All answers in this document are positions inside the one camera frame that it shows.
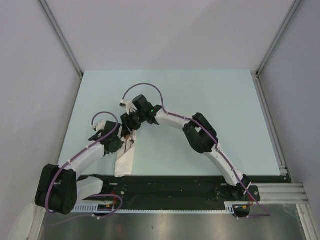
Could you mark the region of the silver fork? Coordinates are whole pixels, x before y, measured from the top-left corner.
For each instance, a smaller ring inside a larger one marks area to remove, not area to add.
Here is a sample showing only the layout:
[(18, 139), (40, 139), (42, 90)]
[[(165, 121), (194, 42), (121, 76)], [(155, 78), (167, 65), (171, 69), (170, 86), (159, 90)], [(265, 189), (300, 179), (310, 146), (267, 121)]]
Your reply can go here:
[(133, 131), (129, 137), (129, 149), (130, 150), (136, 146), (136, 139), (137, 139), (136, 131)]

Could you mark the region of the copper spoon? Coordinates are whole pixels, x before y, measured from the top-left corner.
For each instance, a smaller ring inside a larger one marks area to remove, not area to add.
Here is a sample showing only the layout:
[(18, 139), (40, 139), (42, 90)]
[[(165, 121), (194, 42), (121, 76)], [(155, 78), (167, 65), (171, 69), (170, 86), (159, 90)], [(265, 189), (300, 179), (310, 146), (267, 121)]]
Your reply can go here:
[(127, 135), (124, 137), (124, 153), (126, 153), (129, 149), (130, 149), (130, 138), (131, 138), (131, 135)]

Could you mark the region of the white cloth napkin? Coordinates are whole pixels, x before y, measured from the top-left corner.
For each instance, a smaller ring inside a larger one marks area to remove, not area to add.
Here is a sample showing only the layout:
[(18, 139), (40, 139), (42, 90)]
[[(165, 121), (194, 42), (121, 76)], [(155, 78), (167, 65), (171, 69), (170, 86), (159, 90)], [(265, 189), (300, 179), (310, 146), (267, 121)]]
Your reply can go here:
[(135, 147), (133, 149), (129, 149), (126, 153), (124, 153), (124, 150), (125, 150), (124, 137), (122, 137), (121, 140), (124, 141), (124, 144), (121, 147), (121, 149), (117, 151), (117, 156), (115, 161), (115, 170), (114, 170), (114, 176), (116, 178), (130, 176), (133, 174), (133, 169), (134, 169), (137, 139), (135, 142)]

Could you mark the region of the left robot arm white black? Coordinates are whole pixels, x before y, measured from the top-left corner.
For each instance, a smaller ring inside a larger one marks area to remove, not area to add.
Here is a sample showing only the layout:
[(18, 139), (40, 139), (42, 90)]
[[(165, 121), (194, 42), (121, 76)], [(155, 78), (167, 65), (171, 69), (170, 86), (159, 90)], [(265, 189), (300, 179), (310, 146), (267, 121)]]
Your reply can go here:
[(95, 134), (74, 157), (63, 164), (47, 164), (43, 168), (35, 194), (36, 206), (50, 213), (68, 215), (80, 199), (95, 195), (105, 200), (110, 196), (111, 188), (101, 180), (79, 178), (93, 163), (105, 155), (116, 153), (123, 146), (122, 125), (102, 120), (93, 129)]

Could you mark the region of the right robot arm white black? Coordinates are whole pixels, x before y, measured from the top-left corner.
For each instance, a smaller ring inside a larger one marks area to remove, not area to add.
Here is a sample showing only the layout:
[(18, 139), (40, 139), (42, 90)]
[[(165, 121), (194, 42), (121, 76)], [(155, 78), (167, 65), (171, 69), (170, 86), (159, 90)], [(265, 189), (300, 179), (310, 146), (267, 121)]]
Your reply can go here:
[(132, 101), (122, 99), (119, 105), (126, 111), (121, 116), (121, 121), (127, 132), (137, 131), (144, 122), (182, 131), (190, 147), (209, 158), (222, 173), (235, 200), (242, 201), (248, 196), (252, 182), (227, 157), (219, 143), (216, 130), (203, 114), (198, 112), (189, 117), (171, 113), (162, 105), (153, 106), (142, 94)]

